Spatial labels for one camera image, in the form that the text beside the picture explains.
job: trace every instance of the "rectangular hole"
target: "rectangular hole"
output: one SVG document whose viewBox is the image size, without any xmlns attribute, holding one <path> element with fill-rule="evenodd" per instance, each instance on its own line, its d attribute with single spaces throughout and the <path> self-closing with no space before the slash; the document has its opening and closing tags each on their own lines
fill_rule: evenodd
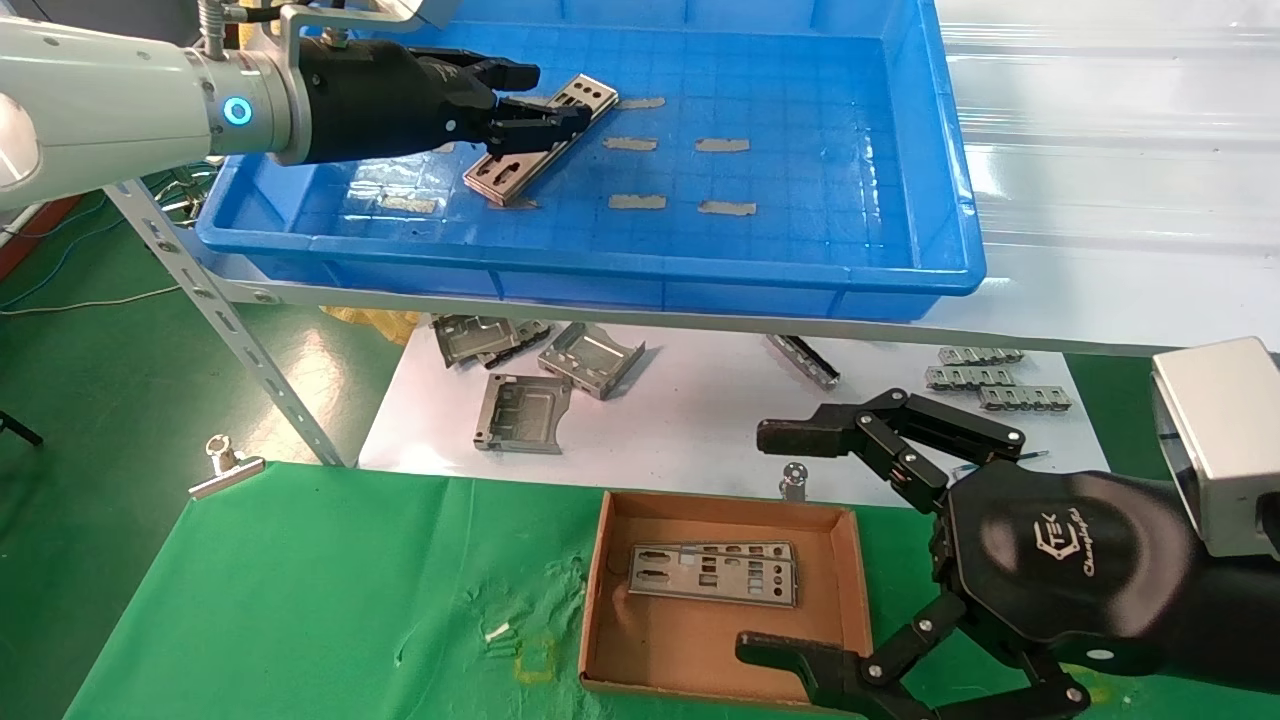
<svg viewBox="0 0 1280 720">
<path fill-rule="evenodd" d="M 221 310 L 215 310 L 214 313 L 218 315 L 218 319 L 221 320 L 224 325 L 227 325 L 227 332 L 238 334 L 236 325 L 232 324 L 232 319 L 228 318 L 225 313 L 223 313 Z"/>
</svg>

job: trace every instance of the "metal frame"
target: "metal frame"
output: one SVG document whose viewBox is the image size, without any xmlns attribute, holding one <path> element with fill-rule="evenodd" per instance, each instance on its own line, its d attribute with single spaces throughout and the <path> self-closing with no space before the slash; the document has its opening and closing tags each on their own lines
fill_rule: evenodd
<svg viewBox="0 0 1280 720">
<path fill-rule="evenodd" d="M 169 274 L 196 304 L 227 347 L 244 369 L 266 391 L 275 406 L 306 441 L 320 462 L 343 465 L 333 441 L 294 392 L 288 378 L 271 360 L 266 348 L 244 327 L 238 302 L 266 305 L 335 305 L 379 310 L 421 313 L 457 313 L 495 315 L 512 319 L 550 322 L 590 322 L 630 325 L 652 325 L 685 329 L 730 331 L 760 334 L 801 334 L 881 342 L 963 345 L 983 347 L 1019 347 L 1023 350 L 1097 352 L 1093 343 L 1012 337 L 959 329 L 931 328 L 915 324 L 865 323 L 797 318 L 762 318 L 733 315 L 698 315 L 687 313 L 620 311 L 595 307 L 571 307 L 500 302 L 465 297 L 398 295 L 367 290 L 308 286 L 268 279 L 248 259 L 207 250 L 191 228 L 177 227 L 156 204 L 141 179 L 132 179 L 105 188 L 120 213 L 133 225 L 147 247 L 160 259 Z M 1165 348 L 1114 346 L 1114 354 L 1149 355 Z"/>
</svg>

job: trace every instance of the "cable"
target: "cable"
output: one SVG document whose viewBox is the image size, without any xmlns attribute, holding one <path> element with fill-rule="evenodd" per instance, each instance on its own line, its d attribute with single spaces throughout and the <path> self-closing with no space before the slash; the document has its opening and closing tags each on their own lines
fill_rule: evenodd
<svg viewBox="0 0 1280 720">
<path fill-rule="evenodd" d="M 143 292 L 142 295 L 120 297 L 119 300 L 92 300 L 90 302 L 77 302 L 76 305 L 63 305 L 61 307 L 29 307 L 27 310 L 6 310 L 6 311 L 0 311 L 0 318 L 12 318 L 14 315 L 37 315 L 41 313 L 65 313 L 67 310 L 79 310 L 81 307 L 106 307 L 108 305 L 127 305 L 129 302 L 136 302 L 138 300 L 146 300 L 148 297 L 155 297 L 157 295 L 165 295 L 166 292 L 173 292 L 175 290 L 182 290 L 182 288 L 179 286 L 170 286 L 160 290 L 152 290 L 151 292 Z"/>
<path fill-rule="evenodd" d="M 27 292 L 23 292 L 18 297 L 14 297 L 13 300 L 9 300 L 8 302 L 0 304 L 0 310 L 8 310 L 9 307 L 13 307 L 14 305 L 17 305 L 17 304 L 22 302 L 23 300 L 31 297 L 33 293 L 38 292 L 41 288 L 44 288 L 46 284 L 49 284 L 50 281 L 54 279 L 54 275 L 56 275 L 58 272 L 61 270 L 63 266 L 67 264 L 67 259 L 72 256 L 72 252 L 76 250 L 76 246 L 78 246 L 86 238 L 93 237 L 95 234 L 100 234 L 100 233 L 104 233 L 104 232 L 114 231 L 115 228 L 120 227 L 123 223 L 124 223 L 124 218 L 120 218 L 119 220 L 115 220 L 114 223 L 111 223 L 110 225 L 106 225 L 105 228 L 99 228 L 96 231 L 87 232 L 87 233 L 77 237 L 76 240 L 73 240 L 72 243 L 67 246 L 67 250 L 63 251 L 63 256 L 61 256 L 60 260 L 58 260 L 58 264 L 54 265 L 54 269 L 50 270 L 50 273 L 47 275 L 45 275 L 45 279 L 40 281 L 31 290 L 28 290 Z"/>
</svg>

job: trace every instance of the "brown cardboard tray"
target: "brown cardboard tray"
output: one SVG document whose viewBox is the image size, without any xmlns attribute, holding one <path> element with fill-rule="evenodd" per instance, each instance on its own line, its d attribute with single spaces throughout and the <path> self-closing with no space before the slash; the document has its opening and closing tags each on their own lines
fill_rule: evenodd
<svg viewBox="0 0 1280 720">
<path fill-rule="evenodd" d="M 627 592 L 631 547 L 685 541 L 788 541 L 795 609 Z M 806 706 L 790 673 L 739 662 L 741 630 L 872 650 L 858 523 L 842 507 L 691 495 L 607 492 L 588 580 L 579 676 L 595 691 Z"/>
</svg>

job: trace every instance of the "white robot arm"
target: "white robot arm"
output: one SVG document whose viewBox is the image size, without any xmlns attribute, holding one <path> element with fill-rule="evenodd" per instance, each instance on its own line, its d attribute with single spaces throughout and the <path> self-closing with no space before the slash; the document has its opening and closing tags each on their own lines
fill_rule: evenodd
<svg viewBox="0 0 1280 720">
<path fill-rule="evenodd" d="M 462 141 L 503 155 L 549 150 L 586 128 L 585 109 L 553 110 L 494 95 L 536 86 L 535 65 L 346 40 L 347 28 L 443 26 L 457 1 L 248 10 L 201 0 L 202 50 L 0 18 L 0 210 L 211 154 L 328 163 Z M 275 17 L 280 33 L 265 49 L 223 49 L 227 23 Z M 303 26 L 339 32 L 302 37 Z"/>
</svg>

